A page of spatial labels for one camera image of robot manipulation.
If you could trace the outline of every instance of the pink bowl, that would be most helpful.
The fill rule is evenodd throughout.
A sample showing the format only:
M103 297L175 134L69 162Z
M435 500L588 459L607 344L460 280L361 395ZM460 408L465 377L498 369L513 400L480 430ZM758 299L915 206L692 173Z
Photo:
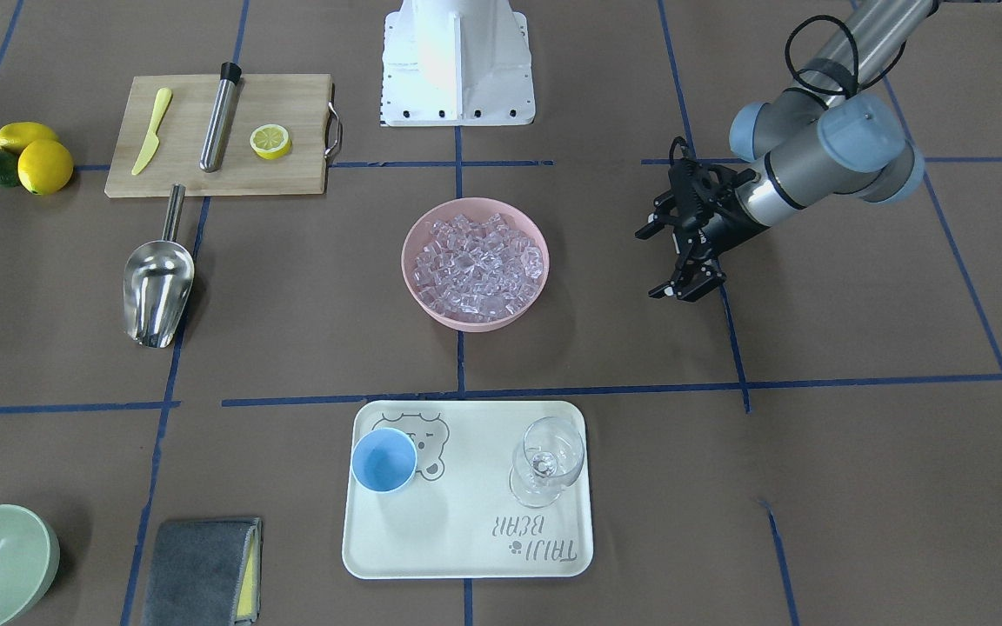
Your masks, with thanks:
M434 310L420 299L420 293L417 293L417 286L412 283L412 270L415 268L415 264L417 264L417 256L425 248L425 245L428 244L428 241L431 240L431 227L434 222L440 219L444 221L450 220L456 214L460 213L465 214L466 217L474 221L486 221L486 219L490 218L491 214L501 213L501 216L505 217L505 221L509 222L510 227L524 230L524 233L528 234L528 237L533 242L536 242L536 245L540 248L540 253L544 255L544 273L540 274L536 293L533 293L532 298L528 301L528 304L524 305L524 308L517 310L508 318L502 318L494 322L473 324L473 322L458 322L457 320L440 316L440 314L434 312ZM423 214L415 222L409 230L409 236L405 237L405 246L401 249L401 273L405 276L405 284L409 287L409 293L412 293L413 298L417 300L417 304L439 324L457 330L457 332L465 333L492 332L492 330L507 327L516 318L524 316L525 310L528 310L533 302L536 301L536 298L540 297L540 293L544 291L544 282L548 281L548 242L544 240L544 235L540 233L540 229L536 227L536 224L526 214L521 213L520 210L517 210L513 206L490 198L458 198L454 199L454 201L441 203L441 205L429 210L428 213Z

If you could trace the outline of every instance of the gray cloth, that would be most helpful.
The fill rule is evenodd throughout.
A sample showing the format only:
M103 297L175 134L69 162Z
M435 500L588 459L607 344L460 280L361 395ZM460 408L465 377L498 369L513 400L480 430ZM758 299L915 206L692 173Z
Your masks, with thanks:
M156 531L141 626L233 626L250 542L261 518L181 520ZM254 615L258 615L255 592Z

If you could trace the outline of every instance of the yellow plastic knife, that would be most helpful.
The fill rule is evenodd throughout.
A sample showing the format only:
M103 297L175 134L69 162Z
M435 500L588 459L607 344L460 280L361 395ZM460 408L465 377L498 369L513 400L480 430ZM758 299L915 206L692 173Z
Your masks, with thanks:
M138 153L138 160L134 163L131 174L137 175L149 165L152 155L156 154L156 147L160 146L160 137L156 135L156 127L160 126L160 120L164 117L164 111L168 110L168 103L172 100L172 90L168 87L161 87L156 90L154 99L154 112L149 118L149 129L146 130L146 139L141 143L141 151Z

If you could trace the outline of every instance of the bear illustration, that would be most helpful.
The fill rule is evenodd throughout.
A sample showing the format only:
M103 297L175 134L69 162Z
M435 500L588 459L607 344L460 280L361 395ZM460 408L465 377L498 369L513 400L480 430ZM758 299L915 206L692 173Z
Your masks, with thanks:
M401 413L395 418L382 413L373 430L392 427L404 432L417 445L417 472L425 480L439 480L443 476L443 445L451 436L448 425L437 413L434 418L423 417L422 413Z

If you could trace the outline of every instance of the scoop handle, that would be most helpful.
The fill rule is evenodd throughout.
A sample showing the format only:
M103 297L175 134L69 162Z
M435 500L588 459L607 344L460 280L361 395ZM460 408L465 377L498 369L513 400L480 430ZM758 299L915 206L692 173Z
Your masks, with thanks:
M168 194L168 212L164 214L164 231L160 238L165 241L175 241L175 229L180 225L180 207L183 206L183 185L177 182L172 185Z

